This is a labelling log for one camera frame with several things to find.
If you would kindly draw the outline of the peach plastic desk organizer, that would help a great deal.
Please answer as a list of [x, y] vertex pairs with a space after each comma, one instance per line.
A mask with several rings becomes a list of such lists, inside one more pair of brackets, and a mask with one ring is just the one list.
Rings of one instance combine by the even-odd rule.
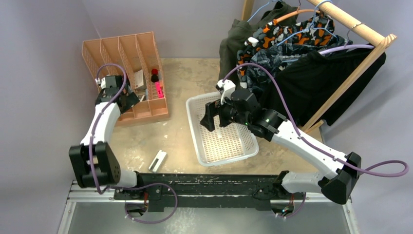
[[[169, 118], [167, 95], [164, 88], [164, 71], [158, 53], [154, 32], [145, 32], [103, 39], [85, 40], [82, 43], [82, 57], [93, 78], [104, 64], [110, 64], [102, 70], [102, 75], [122, 75], [122, 71], [113, 66], [120, 65], [137, 95], [145, 99], [121, 114], [117, 125], [132, 125]], [[159, 71], [159, 81], [163, 83], [164, 98], [158, 98], [155, 85], [151, 82], [151, 70]], [[146, 89], [134, 89], [134, 73], [143, 70]]]

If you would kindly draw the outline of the white plastic basket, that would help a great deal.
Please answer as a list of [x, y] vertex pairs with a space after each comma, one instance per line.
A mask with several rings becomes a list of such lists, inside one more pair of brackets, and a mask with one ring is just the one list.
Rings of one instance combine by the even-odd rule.
[[218, 92], [190, 97], [186, 101], [189, 128], [198, 162], [202, 166], [219, 166], [253, 157], [259, 152], [256, 137], [247, 127], [230, 124], [219, 127], [219, 117], [214, 118], [215, 130], [210, 132], [200, 124], [205, 105], [220, 98]]

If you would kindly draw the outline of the black shorts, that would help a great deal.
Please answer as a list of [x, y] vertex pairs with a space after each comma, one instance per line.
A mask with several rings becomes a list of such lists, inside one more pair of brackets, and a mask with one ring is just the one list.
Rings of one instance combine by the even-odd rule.
[[[354, 49], [326, 56], [314, 50], [277, 73], [274, 78], [296, 124], [303, 126], [364, 61], [371, 50]], [[383, 53], [320, 119], [324, 119], [328, 125], [333, 124], [357, 99], [385, 61], [386, 54]], [[262, 107], [288, 116], [272, 80], [257, 99]]]

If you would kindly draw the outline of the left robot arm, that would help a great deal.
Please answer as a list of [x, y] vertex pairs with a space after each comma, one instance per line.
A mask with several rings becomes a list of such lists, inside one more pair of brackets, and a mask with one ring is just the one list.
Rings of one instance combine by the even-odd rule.
[[132, 199], [145, 194], [138, 173], [122, 169], [109, 146], [120, 115], [139, 102], [120, 75], [101, 79], [101, 91], [95, 100], [95, 113], [87, 134], [79, 145], [71, 146], [69, 158], [79, 187], [114, 186], [126, 188]]

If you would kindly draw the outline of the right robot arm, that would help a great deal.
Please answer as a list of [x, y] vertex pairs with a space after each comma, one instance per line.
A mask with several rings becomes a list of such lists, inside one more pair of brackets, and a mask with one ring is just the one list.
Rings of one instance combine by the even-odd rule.
[[214, 118], [220, 127], [232, 123], [243, 125], [255, 136], [284, 146], [317, 168], [315, 173], [286, 171], [278, 176], [274, 194], [286, 198], [292, 193], [320, 193], [330, 201], [344, 205], [350, 198], [361, 173], [361, 156], [345, 154], [313, 139], [281, 113], [263, 108], [248, 90], [236, 90], [230, 96], [205, 104], [200, 124], [210, 132], [215, 130]]

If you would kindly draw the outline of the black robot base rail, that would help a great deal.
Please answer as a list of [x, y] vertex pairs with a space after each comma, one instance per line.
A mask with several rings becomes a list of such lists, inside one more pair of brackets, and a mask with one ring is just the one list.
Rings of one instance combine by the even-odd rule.
[[290, 200], [304, 198], [281, 186], [280, 175], [232, 174], [151, 174], [138, 176], [138, 187], [116, 189], [115, 200], [143, 201], [149, 212], [173, 208], [254, 208], [258, 211], [282, 210]]

